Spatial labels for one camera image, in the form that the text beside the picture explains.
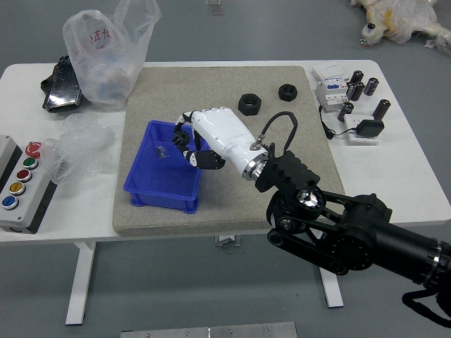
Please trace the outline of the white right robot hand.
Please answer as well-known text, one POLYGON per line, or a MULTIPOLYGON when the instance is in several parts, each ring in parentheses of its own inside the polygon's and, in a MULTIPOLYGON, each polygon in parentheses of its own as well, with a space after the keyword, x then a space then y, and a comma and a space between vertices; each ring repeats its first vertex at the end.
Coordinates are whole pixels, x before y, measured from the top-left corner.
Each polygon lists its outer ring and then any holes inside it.
POLYGON ((226 107, 183 113, 173 143, 191 166, 219 170, 232 161, 246 180, 256 180, 267 162, 268 152, 226 107))

